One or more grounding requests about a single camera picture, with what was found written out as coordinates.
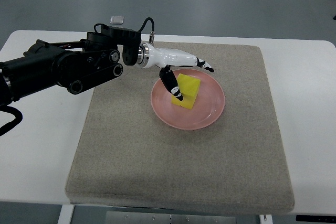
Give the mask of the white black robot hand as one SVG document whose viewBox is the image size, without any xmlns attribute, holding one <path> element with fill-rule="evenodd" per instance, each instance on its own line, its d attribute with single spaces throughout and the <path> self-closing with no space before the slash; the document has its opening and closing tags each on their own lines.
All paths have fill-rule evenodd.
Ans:
<svg viewBox="0 0 336 224">
<path fill-rule="evenodd" d="M 205 60 L 177 49 L 155 48 L 150 44 L 146 44 L 149 50 L 149 61 L 143 68 L 157 66 L 161 68 L 159 77 L 167 89 L 167 91 L 177 98 L 183 100 L 177 79 L 171 70 L 171 66 L 175 67 L 200 67 L 214 72 L 213 67 Z"/>
</svg>

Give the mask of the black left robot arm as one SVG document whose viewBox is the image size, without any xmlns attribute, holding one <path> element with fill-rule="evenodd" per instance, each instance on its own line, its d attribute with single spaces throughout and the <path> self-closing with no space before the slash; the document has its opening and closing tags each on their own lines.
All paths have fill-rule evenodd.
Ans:
<svg viewBox="0 0 336 224">
<path fill-rule="evenodd" d="M 37 40 L 23 57 L 1 62 L 1 109 L 54 85 L 80 94 L 119 77 L 122 59 L 127 66 L 138 60 L 139 30 L 96 24 L 100 31 L 85 39 L 48 43 Z"/>
</svg>

